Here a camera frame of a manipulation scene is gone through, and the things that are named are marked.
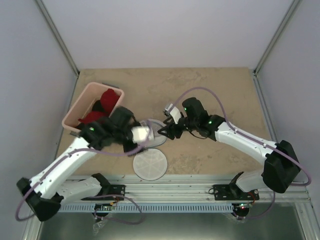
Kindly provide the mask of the red bra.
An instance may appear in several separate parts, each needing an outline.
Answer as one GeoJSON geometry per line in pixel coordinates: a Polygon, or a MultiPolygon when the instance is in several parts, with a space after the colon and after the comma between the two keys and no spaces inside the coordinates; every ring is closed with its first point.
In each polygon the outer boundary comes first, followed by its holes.
{"type": "Polygon", "coordinates": [[[120,96],[110,88],[101,95],[100,102],[106,112],[106,117],[110,116],[119,98],[120,96]]]}

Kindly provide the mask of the white mesh laundry bag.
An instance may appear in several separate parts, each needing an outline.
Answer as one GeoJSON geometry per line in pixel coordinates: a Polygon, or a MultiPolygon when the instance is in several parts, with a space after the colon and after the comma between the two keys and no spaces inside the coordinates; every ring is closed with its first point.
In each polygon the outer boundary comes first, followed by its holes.
{"type": "Polygon", "coordinates": [[[147,144],[146,150],[133,158],[133,170],[142,180],[156,181],[165,175],[168,168],[165,154],[156,148],[163,145],[167,137],[158,133],[158,130],[165,126],[163,122],[152,118],[148,120],[154,133],[154,140],[147,144]]]}

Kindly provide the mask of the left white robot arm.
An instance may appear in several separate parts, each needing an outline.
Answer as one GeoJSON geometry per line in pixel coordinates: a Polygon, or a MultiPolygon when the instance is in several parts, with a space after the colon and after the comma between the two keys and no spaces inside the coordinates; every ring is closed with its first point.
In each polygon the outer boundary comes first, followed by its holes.
{"type": "Polygon", "coordinates": [[[79,200],[125,199],[125,187],[110,184],[101,173],[71,184],[65,181],[86,161],[102,154],[103,148],[120,144],[123,152],[113,156],[132,156],[143,151],[153,136],[150,121],[137,121],[134,114],[123,106],[117,107],[110,116],[83,124],[80,133],[54,162],[32,178],[22,177],[16,183],[22,200],[15,219],[19,222],[26,220],[19,216],[23,203],[27,203],[33,215],[44,222],[57,214],[62,206],[79,200]]]}

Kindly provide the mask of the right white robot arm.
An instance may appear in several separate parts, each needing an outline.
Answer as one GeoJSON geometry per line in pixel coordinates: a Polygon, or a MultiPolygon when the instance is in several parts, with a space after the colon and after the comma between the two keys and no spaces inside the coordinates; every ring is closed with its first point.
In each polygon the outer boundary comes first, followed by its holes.
{"type": "Polygon", "coordinates": [[[283,194],[298,173],[298,159],[292,145],[282,140],[279,143],[265,140],[227,123],[219,115],[209,115],[195,97],[182,102],[184,113],[173,104],[164,109],[165,126],[158,133],[171,140],[179,139],[183,132],[198,132],[200,139],[211,139],[227,144],[256,160],[263,168],[251,172],[239,172],[229,183],[227,193],[236,200],[248,192],[269,188],[283,194]]]}

